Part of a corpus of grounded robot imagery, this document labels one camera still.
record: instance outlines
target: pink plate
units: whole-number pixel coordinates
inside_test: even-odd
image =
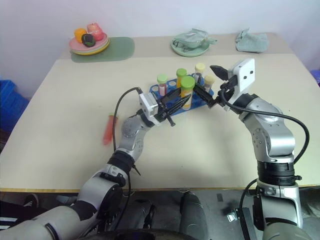
[[[100,47],[102,47],[103,45],[106,44],[106,42],[108,41],[108,37],[107,35],[104,33],[103,34],[103,38],[100,41],[96,41],[95,45],[92,47],[87,47],[84,44],[77,42],[76,38],[72,38],[69,42],[69,47],[71,48],[71,50],[74,50],[76,52],[87,52],[87,51],[92,51],[95,49],[99,49]]]

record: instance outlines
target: test tube rack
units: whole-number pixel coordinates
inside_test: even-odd
[[[204,78],[201,77],[201,82],[204,83],[204,81],[205,81]],[[167,93],[171,92],[172,90],[177,89],[177,79],[175,78],[175,79],[167,81],[166,82],[166,86],[167,86],[167,91],[166,91]],[[159,94],[158,84],[152,85],[150,87],[150,89],[149,89],[149,92],[150,93],[154,93],[158,99],[160,99],[162,97]],[[211,94],[211,96],[213,96],[214,95],[214,91],[212,89],[210,89],[209,94]],[[175,100],[172,100],[172,101],[168,102],[167,103],[168,108],[170,108],[178,100],[179,100],[179,98],[177,97]],[[190,109],[189,110],[184,110],[184,109],[180,108],[173,115],[184,113],[184,112],[190,111],[192,109],[196,109],[196,108],[202,107],[204,105],[206,105],[206,102],[203,101],[195,92],[193,92],[192,93],[192,101],[191,101]]]

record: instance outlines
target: beige tabletop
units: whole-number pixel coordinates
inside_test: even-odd
[[[274,34],[268,35],[270,48],[263,54],[237,52],[232,34],[215,37],[224,41],[192,58],[171,52],[164,41],[169,37],[134,39],[135,54],[123,61],[75,63],[62,54],[0,155],[1,190],[78,192],[112,155],[112,146],[104,146],[102,138],[108,114],[123,92],[135,86],[146,92],[156,83],[157,74],[174,78],[178,68],[192,73],[197,62],[229,68],[245,58],[255,58],[256,63],[256,81],[250,92],[308,127],[310,144],[295,165],[295,173],[303,177],[298,182],[301,186],[319,185],[320,88],[313,77]],[[144,51],[142,45],[148,49],[150,41],[158,41],[157,49]],[[218,80],[213,90],[218,90],[221,83]],[[122,122],[138,109],[136,93],[121,102],[117,142]],[[173,120],[176,126],[165,122],[146,134],[143,153],[136,163],[141,176],[131,172],[133,189],[234,189],[244,188],[257,177],[250,133],[235,113],[225,112],[220,106],[203,106],[178,114]],[[305,140],[304,132],[295,123],[285,122],[295,136],[297,154]]]

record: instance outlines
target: white wall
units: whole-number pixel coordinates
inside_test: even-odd
[[[2,77],[31,97],[74,29],[91,22],[110,36],[275,32],[309,69],[320,68],[320,0],[0,0]]]

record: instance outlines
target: toy fruit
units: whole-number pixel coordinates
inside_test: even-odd
[[[99,27],[98,23],[91,23],[87,27],[88,33],[92,34],[94,37],[94,40],[100,41],[104,38],[104,32]]]
[[[82,35],[86,34],[87,31],[84,28],[77,28],[74,30],[74,36],[78,43],[82,43]]]
[[[92,36],[92,34],[88,34],[88,33],[83,34],[81,37],[81,40],[82,40],[82,43],[88,48],[90,48],[96,44],[96,40],[95,40],[94,36]]]

